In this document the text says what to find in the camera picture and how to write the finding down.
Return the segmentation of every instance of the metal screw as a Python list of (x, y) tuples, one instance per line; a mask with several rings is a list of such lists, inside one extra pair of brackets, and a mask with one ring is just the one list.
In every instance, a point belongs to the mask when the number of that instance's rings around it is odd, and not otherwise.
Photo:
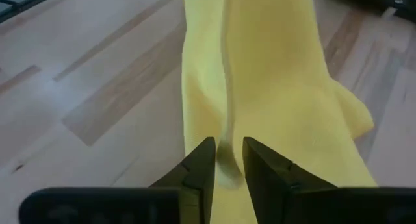
[(395, 3), (397, 3), (397, 4), (403, 4), (403, 0), (395, 0)]

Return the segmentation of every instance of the wooden floor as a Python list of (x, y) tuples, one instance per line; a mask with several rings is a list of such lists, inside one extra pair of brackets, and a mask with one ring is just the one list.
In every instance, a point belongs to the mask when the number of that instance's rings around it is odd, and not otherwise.
[[(315, 0), (330, 74), (370, 109), (357, 147), (416, 186), (416, 29)], [(0, 219), (46, 186), (147, 186), (183, 158), (182, 0), (48, 0), (0, 25)]]

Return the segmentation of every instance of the yellow cloth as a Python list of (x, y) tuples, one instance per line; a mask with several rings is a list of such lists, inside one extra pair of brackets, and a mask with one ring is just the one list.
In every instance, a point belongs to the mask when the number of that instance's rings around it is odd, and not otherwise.
[[(242, 139), (251, 136), (337, 186), (376, 185), (353, 142), (371, 116), (328, 75), (312, 0), (185, 0), (185, 10), (186, 154), (207, 136), (219, 142), (231, 98), (241, 171)], [(245, 183), (216, 182), (211, 223), (257, 223)]]

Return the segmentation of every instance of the yellow microfiber towel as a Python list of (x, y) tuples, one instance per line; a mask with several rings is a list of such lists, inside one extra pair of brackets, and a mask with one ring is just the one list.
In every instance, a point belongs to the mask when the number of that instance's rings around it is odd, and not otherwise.
[(257, 223), (245, 136), (336, 186), (376, 186), (353, 141), (371, 116), (328, 75), (312, 0), (185, 0), (185, 10), (185, 151), (207, 136), (225, 151), (211, 223)]

